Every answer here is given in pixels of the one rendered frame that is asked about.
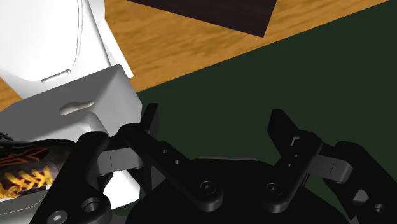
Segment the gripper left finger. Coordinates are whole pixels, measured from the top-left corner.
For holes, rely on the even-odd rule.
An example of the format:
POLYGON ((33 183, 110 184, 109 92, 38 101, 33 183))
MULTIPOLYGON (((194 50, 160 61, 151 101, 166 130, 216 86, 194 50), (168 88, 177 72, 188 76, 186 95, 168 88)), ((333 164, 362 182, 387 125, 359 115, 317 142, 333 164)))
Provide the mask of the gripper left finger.
POLYGON ((198 210, 211 212, 219 208, 222 187, 211 181, 209 193, 201 189, 209 178, 189 167, 189 159, 178 150, 157 141, 152 136, 157 128, 158 104, 150 103, 140 123, 123 125, 112 137, 100 131, 80 136, 31 224, 110 224, 110 201, 97 186, 97 161, 112 146, 132 149, 143 161, 147 175, 152 167, 156 168, 198 210))

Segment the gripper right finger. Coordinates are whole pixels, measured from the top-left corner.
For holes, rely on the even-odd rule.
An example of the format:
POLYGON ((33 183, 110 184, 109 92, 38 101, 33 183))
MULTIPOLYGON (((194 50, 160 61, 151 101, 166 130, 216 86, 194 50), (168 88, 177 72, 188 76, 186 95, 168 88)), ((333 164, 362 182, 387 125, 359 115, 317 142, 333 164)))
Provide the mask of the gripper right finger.
POLYGON ((397 181, 364 149, 349 141, 335 146, 299 129, 281 109, 273 109, 267 133, 280 153, 267 184, 264 208, 283 213, 293 204, 312 208, 304 184, 320 177, 347 214, 332 224, 397 224, 397 181))

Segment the black yellow patterned object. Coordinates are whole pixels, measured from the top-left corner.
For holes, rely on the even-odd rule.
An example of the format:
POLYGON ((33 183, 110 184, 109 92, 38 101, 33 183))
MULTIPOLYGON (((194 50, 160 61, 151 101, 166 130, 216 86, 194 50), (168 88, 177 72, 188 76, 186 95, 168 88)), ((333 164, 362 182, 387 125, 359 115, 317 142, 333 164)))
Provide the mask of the black yellow patterned object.
POLYGON ((16 141, 0 132, 0 200, 49 189, 74 147, 68 139, 16 141))

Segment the white toilet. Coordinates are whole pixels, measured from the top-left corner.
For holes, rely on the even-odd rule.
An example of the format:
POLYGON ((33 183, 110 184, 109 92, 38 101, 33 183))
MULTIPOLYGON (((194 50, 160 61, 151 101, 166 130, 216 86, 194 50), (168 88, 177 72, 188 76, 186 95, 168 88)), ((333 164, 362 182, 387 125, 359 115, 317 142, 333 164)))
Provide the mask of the white toilet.
POLYGON ((139 122, 132 75, 104 0, 0 0, 0 78, 20 96, 0 111, 8 141, 76 141, 139 122))

